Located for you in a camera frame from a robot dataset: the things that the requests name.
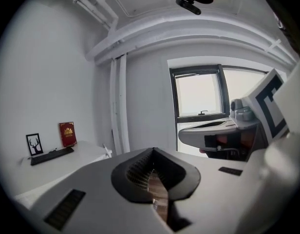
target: window handle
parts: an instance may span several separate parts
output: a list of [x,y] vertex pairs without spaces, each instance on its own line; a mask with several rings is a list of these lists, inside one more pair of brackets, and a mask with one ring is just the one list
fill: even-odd
[[198,115],[205,115],[205,113],[204,112],[208,112],[208,110],[203,110],[203,111],[201,111],[201,113],[200,114],[198,114]]

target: red book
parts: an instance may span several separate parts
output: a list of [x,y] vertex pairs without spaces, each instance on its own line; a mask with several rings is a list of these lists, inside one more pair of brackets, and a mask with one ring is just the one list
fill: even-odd
[[59,123],[59,129],[60,129],[62,145],[64,147],[73,146],[77,143],[73,122]]

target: picture frame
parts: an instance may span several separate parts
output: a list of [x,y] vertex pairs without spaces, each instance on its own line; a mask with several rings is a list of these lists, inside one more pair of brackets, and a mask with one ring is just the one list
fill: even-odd
[[39,139],[39,134],[26,135],[26,139],[31,156],[43,153],[41,141]]

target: deer silhouette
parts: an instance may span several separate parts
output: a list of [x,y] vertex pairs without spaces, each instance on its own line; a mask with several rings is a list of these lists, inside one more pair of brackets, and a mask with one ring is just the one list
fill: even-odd
[[40,151],[38,151],[38,148],[37,148],[37,146],[39,145],[39,141],[37,138],[35,138],[35,139],[37,141],[36,144],[35,143],[32,144],[31,139],[29,140],[29,144],[30,144],[30,146],[32,146],[32,148],[34,149],[34,151],[36,153],[40,153]]

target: wooden surface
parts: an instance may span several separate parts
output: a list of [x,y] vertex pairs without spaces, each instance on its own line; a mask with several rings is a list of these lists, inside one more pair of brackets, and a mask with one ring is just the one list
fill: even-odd
[[149,178],[149,192],[158,201],[156,212],[166,222],[168,217],[168,192],[155,171]]

